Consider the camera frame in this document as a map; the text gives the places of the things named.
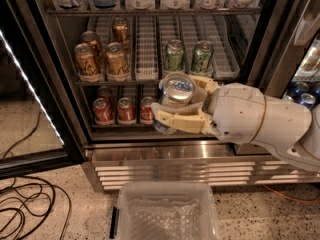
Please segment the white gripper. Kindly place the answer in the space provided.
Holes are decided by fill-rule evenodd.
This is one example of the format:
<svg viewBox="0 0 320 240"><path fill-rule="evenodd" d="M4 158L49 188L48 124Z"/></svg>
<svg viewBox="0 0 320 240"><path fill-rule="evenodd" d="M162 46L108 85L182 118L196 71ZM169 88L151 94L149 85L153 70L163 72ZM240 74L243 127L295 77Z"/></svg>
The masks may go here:
<svg viewBox="0 0 320 240"><path fill-rule="evenodd" d="M202 102L181 108L154 102L151 109L157 121L186 133L214 133L224 142L254 144L277 158L284 158L311 126L311 112L303 105L239 83L219 87L208 77L191 78L207 94L213 94L208 106L212 117L202 110Z"/></svg>

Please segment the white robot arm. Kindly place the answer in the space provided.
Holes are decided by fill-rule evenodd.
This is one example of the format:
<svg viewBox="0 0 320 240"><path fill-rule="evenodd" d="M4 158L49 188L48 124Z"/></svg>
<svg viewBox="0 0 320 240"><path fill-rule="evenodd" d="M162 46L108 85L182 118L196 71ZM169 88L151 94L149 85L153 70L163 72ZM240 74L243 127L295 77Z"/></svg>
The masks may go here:
<svg viewBox="0 0 320 240"><path fill-rule="evenodd" d="M162 128L253 144L297 168L320 171L319 109L263 94L240 83L171 73L162 79L162 100L151 105Z"/></svg>

